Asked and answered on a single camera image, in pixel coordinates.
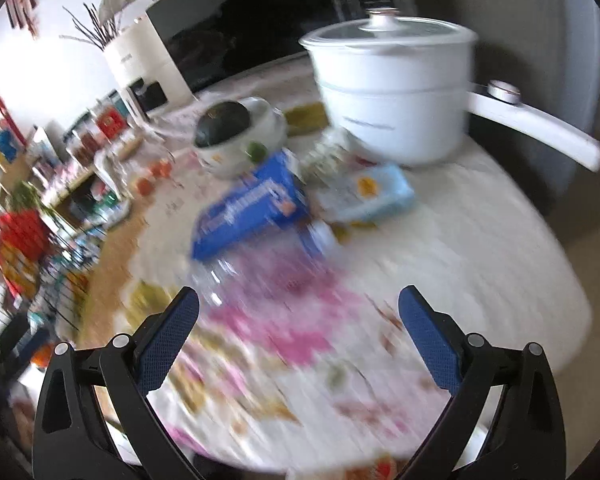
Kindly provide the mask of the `clear plastic water bottle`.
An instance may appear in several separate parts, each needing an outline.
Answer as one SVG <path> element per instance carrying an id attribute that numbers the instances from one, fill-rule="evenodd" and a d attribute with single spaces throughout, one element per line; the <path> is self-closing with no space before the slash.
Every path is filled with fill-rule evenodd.
<path id="1" fill-rule="evenodd" d="M 189 275 L 213 307 L 284 304 L 327 284 L 337 267 L 340 244 L 322 220 L 265 231 L 195 262 Z"/>

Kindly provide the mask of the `light blue milk carton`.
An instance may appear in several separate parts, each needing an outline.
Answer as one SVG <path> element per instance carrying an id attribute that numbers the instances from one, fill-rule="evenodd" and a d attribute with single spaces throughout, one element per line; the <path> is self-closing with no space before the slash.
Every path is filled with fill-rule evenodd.
<path id="1" fill-rule="evenodd" d="M 396 214 L 411 206 L 415 192 L 399 166 L 385 164 L 343 174 L 312 198 L 325 222 L 346 224 Z"/>

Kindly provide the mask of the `blue cracker box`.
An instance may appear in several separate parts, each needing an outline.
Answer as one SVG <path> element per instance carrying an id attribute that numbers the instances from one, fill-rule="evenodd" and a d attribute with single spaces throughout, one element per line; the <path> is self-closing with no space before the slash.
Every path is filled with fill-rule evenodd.
<path id="1" fill-rule="evenodd" d="M 190 256 L 206 261 L 269 229 L 287 229 L 309 215 L 299 161 L 283 148 L 251 171 L 198 217 Z"/>

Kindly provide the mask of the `white tissue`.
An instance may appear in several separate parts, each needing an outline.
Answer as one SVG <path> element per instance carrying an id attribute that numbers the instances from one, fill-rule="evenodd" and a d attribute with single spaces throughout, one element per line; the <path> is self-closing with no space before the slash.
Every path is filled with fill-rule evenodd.
<path id="1" fill-rule="evenodd" d="M 306 183 L 325 182 L 350 165 L 351 133 L 343 128 L 326 128 L 312 146 L 299 157 L 301 179 Z"/>

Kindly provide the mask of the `floral tablecloth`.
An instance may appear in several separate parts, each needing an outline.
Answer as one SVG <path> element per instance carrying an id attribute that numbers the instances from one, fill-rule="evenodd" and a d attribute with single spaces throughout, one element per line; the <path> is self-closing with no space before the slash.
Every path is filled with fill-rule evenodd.
<path id="1" fill-rule="evenodd" d="M 315 294 L 203 307 L 149 400 L 174 440 L 219 462 L 309 474 L 412 455 L 444 408 L 398 315 L 416 286 L 491 344 L 540 344 L 553 370 L 581 350 L 592 310 L 554 234 L 506 172 L 466 141 L 411 171 L 413 206 L 343 233 Z"/>

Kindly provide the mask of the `orange tangerine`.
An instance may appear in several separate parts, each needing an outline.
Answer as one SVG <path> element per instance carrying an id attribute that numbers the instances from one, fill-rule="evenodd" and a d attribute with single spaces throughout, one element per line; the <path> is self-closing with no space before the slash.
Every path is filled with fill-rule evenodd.
<path id="1" fill-rule="evenodd" d="M 134 186 L 139 196 L 149 196 L 155 189 L 154 181 L 145 177 L 138 178 Z"/>
<path id="2" fill-rule="evenodd" d="M 155 178 L 170 178 L 172 162 L 169 162 L 168 160 L 159 160 L 150 167 L 150 172 Z"/>

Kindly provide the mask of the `clear glass jar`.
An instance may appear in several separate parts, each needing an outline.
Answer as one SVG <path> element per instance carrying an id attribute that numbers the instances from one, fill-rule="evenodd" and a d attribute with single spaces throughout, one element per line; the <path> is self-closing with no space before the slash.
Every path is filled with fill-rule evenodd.
<path id="1" fill-rule="evenodd" d="M 117 159 L 106 150 L 100 150 L 94 155 L 94 170 L 99 179 L 104 182 L 118 200 L 128 197 L 122 175 L 117 167 Z"/>

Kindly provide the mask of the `white ceramic bowl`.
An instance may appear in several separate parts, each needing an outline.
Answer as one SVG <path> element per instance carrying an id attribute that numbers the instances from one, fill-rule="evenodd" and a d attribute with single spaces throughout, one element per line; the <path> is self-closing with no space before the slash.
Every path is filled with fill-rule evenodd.
<path id="1" fill-rule="evenodd" d="M 254 166 L 246 155 L 250 142 L 264 144 L 271 155 L 282 148 L 287 140 L 286 118 L 278 108 L 257 96 L 248 96 L 236 102 L 249 110 L 251 127 L 212 148 L 196 148 L 194 145 L 198 162 L 217 178 L 234 178 Z"/>

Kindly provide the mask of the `green lime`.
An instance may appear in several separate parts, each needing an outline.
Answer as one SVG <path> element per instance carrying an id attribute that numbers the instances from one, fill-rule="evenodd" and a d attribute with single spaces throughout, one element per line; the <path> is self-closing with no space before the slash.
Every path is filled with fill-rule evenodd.
<path id="1" fill-rule="evenodd" d="M 246 155 L 253 165 L 260 165 L 268 157 L 268 148 L 257 141 L 252 141 L 247 145 Z"/>

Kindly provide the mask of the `dark green squash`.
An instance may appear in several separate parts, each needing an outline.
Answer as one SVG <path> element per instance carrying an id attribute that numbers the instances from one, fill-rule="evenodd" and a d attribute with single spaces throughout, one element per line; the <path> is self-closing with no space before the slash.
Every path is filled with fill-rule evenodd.
<path id="1" fill-rule="evenodd" d="M 212 148 L 222 144 L 251 127 L 251 115 L 245 105 L 236 101 L 214 104 L 197 122 L 194 145 Z"/>

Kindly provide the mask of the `white electric cooking pot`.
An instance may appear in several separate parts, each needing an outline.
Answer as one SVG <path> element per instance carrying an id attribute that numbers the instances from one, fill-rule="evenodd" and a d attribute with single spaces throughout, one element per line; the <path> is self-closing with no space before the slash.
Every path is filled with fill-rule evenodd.
<path id="1" fill-rule="evenodd" d="M 579 165 L 600 169 L 600 142 L 521 101 L 512 84 L 472 82 L 476 34 L 393 8 L 325 26 L 300 40 L 330 122 L 371 162 L 418 167 L 454 154 L 476 115 L 537 140 Z"/>

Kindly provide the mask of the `dried twig bundle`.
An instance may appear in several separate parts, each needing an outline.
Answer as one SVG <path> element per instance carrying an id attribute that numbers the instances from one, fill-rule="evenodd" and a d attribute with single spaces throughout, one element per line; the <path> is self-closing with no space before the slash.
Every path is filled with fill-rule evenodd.
<path id="1" fill-rule="evenodd" d="M 83 9 L 87 15 L 85 22 L 81 21 L 76 14 L 65 6 L 62 8 L 70 16 L 71 23 L 76 29 L 76 36 L 61 35 L 61 38 L 79 41 L 82 44 L 90 44 L 102 52 L 108 44 L 119 37 L 119 23 L 115 18 L 102 20 L 94 3 L 83 3 Z"/>

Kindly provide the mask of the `black microwave oven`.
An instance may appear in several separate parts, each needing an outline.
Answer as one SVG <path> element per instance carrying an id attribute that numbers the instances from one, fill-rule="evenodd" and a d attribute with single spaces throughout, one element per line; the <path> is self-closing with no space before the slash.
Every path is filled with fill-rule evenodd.
<path id="1" fill-rule="evenodd" d="M 302 52 L 312 30 L 366 18 L 370 9 L 415 11 L 414 0 L 157 0 L 148 18 L 191 92 Z"/>

